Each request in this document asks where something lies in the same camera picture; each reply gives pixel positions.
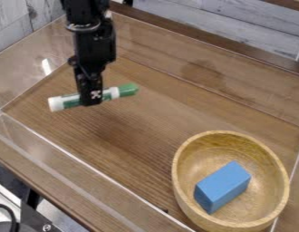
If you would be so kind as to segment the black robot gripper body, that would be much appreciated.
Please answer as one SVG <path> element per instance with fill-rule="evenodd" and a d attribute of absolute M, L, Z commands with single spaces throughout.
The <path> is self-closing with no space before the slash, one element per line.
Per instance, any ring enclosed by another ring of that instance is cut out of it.
<path fill-rule="evenodd" d="M 84 73 L 100 75 L 116 59 L 111 0 L 60 0 L 73 33 L 75 59 Z"/>

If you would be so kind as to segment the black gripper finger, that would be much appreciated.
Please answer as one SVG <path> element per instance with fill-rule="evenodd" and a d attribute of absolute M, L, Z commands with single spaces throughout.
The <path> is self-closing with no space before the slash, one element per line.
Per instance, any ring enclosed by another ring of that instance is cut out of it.
<path fill-rule="evenodd" d="M 84 106 L 97 105 L 103 102 L 103 72 L 105 68 L 89 70 L 84 67 L 73 69 L 80 103 Z"/>

